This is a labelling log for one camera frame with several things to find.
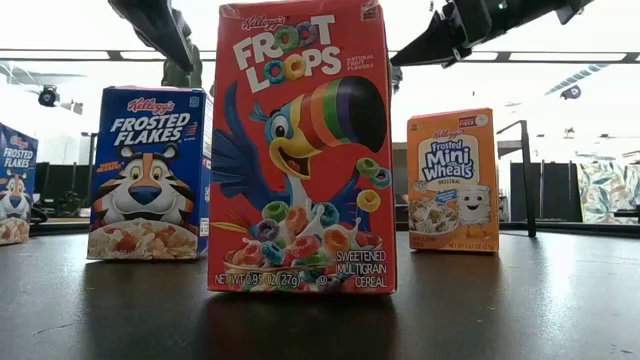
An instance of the blue cereal box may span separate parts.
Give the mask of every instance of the blue cereal box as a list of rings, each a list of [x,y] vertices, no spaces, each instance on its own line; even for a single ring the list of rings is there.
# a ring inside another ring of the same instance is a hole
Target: blue cereal box
[[[207,247],[213,104],[201,89],[102,94],[89,259],[192,259]]]
[[[29,238],[38,140],[0,124],[0,245]]]

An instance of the cereal box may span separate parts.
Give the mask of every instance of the cereal box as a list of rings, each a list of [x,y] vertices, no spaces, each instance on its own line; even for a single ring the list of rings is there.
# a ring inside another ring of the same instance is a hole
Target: cereal box
[[[498,251],[491,109],[412,118],[407,157],[411,248]]]
[[[0,245],[29,238],[38,140],[0,124]]]
[[[212,115],[201,89],[104,90],[89,259],[191,259],[206,248]]]
[[[377,2],[225,5],[217,49],[209,288],[393,292]]]

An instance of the tony the tiger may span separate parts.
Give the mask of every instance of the tony the tiger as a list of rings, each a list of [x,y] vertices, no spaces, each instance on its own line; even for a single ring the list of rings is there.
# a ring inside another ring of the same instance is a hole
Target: tony the tiger
[[[29,221],[32,200],[24,185],[27,173],[19,175],[7,169],[7,176],[7,186],[0,191],[0,220],[17,218]]]
[[[93,227],[141,218],[176,224],[195,233],[188,222],[194,195],[168,165],[179,156],[178,146],[169,143],[162,153],[134,152],[125,146],[120,156],[127,160],[126,165],[114,179],[102,184],[94,197]]]

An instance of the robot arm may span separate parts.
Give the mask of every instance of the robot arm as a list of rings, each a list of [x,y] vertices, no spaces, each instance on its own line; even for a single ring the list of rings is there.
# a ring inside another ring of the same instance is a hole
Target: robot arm
[[[593,0],[448,0],[427,30],[400,50],[393,66],[451,66],[471,55],[474,46],[555,11],[568,23]]]
[[[186,38],[191,35],[182,13],[170,0],[108,0],[113,10],[126,19],[138,38],[162,53],[183,71],[194,70],[194,59]]]

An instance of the toucan eye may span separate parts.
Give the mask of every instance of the toucan eye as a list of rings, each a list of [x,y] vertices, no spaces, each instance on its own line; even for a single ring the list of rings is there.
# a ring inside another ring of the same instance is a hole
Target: toucan eye
[[[289,131],[289,123],[284,115],[277,115],[271,121],[271,136],[273,138],[285,137]]]

